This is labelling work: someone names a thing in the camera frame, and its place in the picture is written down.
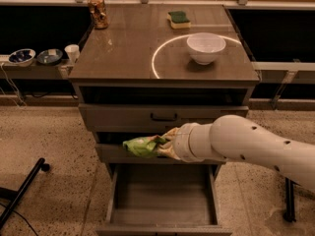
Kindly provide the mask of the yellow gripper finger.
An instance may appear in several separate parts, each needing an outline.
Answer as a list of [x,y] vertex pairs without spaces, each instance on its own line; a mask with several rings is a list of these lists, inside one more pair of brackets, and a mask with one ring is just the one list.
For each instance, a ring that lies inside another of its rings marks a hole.
[[159,154],[167,156],[169,158],[173,158],[173,159],[179,160],[179,157],[175,153],[171,142],[167,142],[164,145],[158,145],[157,146],[157,152]]
[[163,134],[162,136],[158,137],[158,141],[160,143],[167,143],[172,141],[176,134],[178,133],[179,129],[177,127],[172,128],[171,130],[167,131],[165,134]]

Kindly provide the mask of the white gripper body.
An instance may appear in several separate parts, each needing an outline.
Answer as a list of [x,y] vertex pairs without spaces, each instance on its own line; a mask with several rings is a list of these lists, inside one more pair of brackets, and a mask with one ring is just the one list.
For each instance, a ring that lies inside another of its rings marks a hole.
[[172,145],[180,160],[184,162],[224,161],[224,157],[212,148],[211,127],[211,124],[187,123],[179,128],[172,140]]

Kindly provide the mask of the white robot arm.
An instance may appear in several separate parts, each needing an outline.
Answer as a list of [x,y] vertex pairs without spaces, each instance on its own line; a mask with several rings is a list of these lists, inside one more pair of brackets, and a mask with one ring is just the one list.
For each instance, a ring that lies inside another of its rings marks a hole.
[[279,172],[315,192],[315,146],[280,137],[240,116],[170,130],[159,154],[184,162],[243,161]]

